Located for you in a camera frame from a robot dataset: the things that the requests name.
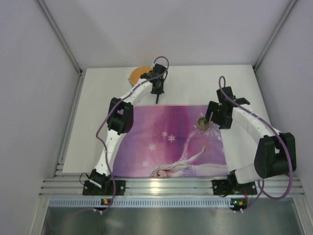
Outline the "purple Frozen placemat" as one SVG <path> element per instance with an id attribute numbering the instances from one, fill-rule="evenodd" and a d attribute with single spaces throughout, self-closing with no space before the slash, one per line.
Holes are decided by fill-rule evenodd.
<path id="1" fill-rule="evenodd" d="M 226 176 L 219 126 L 197 127 L 207 106 L 136 106 L 134 124 L 113 164 L 117 177 Z"/>

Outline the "aluminium mounting rail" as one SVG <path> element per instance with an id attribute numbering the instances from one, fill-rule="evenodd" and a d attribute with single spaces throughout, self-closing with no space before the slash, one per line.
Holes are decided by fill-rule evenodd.
<path id="1" fill-rule="evenodd" d="M 121 178 L 126 181 L 124 196 L 211 196 L 213 195 L 212 180 L 221 180 L 225 177 L 202 178 Z M 271 196 L 280 196 L 287 189 L 287 176 L 276 176 L 264 181 L 264 190 Z M 40 196 L 82 196 L 83 185 L 78 175 L 56 176 L 44 179 Z M 298 177 L 292 182 L 289 197 L 305 195 L 305 191 Z"/>

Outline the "aluminium frame post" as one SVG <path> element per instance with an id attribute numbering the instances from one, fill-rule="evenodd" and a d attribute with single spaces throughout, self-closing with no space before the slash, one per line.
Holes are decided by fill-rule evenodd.
<path id="1" fill-rule="evenodd" d="M 298 0 L 289 0 L 288 1 L 288 4 L 285 7 L 282 15 L 280 16 L 279 21 L 277 22 L 273 31 L 271 32 L 271 34 L 270 34 L 264 48 L 262 49 L 260 55 L 258 56 L 255 64 L 252 66 L 253 71 L 257 71 L 259 69 L 259 67 L 261 66 L 263 60 L 265 59 L 266 55 L 270 51 L 270 48 L 273 46 L 275 40 L 279 36 L 279 34 L 280 34 L 281 30 L 283 29 L 285 23 L 287 22 L 288 18 L 290 17 L 292 12 L 296 8 L 298 2 L 299 2 Z"/>
<path id="2" fill-rule="evenodd" d="M 59 41 L 63 51 L 71 61 L 72 65 L 74 66 L 75 70 L 81 74 L 83 72 L 81 66 L 77 62 L 74 54 L 72 53 L 63 33 L 61 32 L 60 28 L 58 27 L 53 15 L 51 14 L 46 2 L 44 0 L 34 0 L 35 3 L 40 8 L 41 12 L 43 13 L 44 17 L 46 18 L 47 22 L 49 23 L 54 35 L 56 36 L 57 40 Z"/>

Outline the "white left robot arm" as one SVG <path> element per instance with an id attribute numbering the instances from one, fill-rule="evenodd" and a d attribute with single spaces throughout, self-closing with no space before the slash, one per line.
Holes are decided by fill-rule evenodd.
<path id="1" fill-rule="evenodd" d="M 89 180 L 102 187 L 112 178 L 112 170 L 119 146 L 134 123 L 134 106 L 147 94 L 163 93 L 163 83 L 168 66 L 154 63 L 152 70 L 140 76 L 138 82 L 120 98 L 112 98 L 108 115 L 96 132 L 96 138 L 103 144 L 98 163 Z"/>

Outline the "left aluminium frame post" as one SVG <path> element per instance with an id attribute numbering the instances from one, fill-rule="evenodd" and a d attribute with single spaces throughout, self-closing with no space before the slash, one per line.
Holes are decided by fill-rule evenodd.
<path id="1" fill-rule="evenodd" d="M 51 14 L 46 2 L 44 0 L 34 0 L 35 3 L 40 8 L 41 12 L 43 13 L 44 17 L 46 18 L 47 22 L 49 23 L 54 35 L 56 36 L 57 40 L 59 41 L 63 51 L 71 61 L 72 65 L 74 66 L 75 70 L 81 74 L 83 72 L 81 66 L 77 62 L 74 54 L 72 53 L 63 33 L 61 32 L 60 28 L 58 27 L 53 15 Z"/>

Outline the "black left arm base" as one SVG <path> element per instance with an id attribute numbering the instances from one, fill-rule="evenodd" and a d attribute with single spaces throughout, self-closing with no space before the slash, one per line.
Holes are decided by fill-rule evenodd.
<path id="1" fill-rule="evenodd" d="M 126 189 L 125 180 L 112 180 L 111 175 L 100 174 L 95 169 L 84 181 L 84 196 L 123 196 Z"/>

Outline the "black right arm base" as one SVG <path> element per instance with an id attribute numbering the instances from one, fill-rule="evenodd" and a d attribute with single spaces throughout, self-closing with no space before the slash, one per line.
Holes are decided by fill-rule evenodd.
<path id="1" fill-rule="evenodd" d="M 212 180 L 213 194 L 226 197 L 228 195 L 257 195 L 257 189 L 254 182 L 239 184 L 235 171 L 231 171 L 226 179 Z"/>

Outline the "right aluminium frame post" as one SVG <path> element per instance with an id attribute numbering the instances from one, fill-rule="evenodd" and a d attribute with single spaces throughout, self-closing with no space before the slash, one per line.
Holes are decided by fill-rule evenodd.
<path id="1" fill-rule="evenodd" d="M 252 66 L 253 71 L 257 71 L 259 69 L 259 67 L 261 66 L 263 60 L 265 59 L 266 55 L 270 51 L 270 48 L 273 46 L 275 40 L 279 36 L 279 34 L 280 34 L 281 30 L 283 29 L 285 23 L 287 22 L 288 18 L 290 17 L 292 12 L 296 8 L 298 2 L 299 2 L 298 0 L 289 0 L 288 1 L 288 4 L 285 7 L 282 15 L 280 16 L 279 21 L 277 22 L 273 31 L 271 32 L 271 34 L 270 34 L 264 48 L 262 49 L 260 55 L 258 56 L 255 64 Z"/>

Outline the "small grey cup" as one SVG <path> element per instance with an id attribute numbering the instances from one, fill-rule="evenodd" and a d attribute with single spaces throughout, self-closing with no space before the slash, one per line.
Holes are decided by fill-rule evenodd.
<path id="1" fill-rule="evenodd" d="M 198 118 L 197 128 L 201 131 L 208 130 L 211 125 L 211 121 L 206 120 L 205 116 Z"/>

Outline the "round wooden plate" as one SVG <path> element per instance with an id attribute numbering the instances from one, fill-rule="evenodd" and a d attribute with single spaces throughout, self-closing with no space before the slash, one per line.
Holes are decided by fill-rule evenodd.
<path id="1" fill-rule="evenodd" d="M 153 69 L 153 67 L 151 66 L 142 66 L 142 67 L 137 67 L 136 69 L 134 69 L 129 78 L 128 81 L 129 83 L 134 86 L 138 80 L 140 79 L 141 75 L 144 73 L 148 73 L 149 71 L 151 71 Z"/>

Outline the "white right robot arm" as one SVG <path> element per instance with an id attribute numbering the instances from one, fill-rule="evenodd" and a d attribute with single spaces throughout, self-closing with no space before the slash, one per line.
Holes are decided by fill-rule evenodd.
<path id="1" fill-rule="evenodd" d="M 297 167 L 295 137 L 283 133 L 258 116 L 250 102 L 237 98 L 230 86 L 217 90 L 218 102 L 210 101 L 205 121 L 221 130 L 238 127 L 256 143 L 256 152 L 240 159 L 230 157 L 228 179 L 238 185 L 283 174 L 292 174 Z"/>

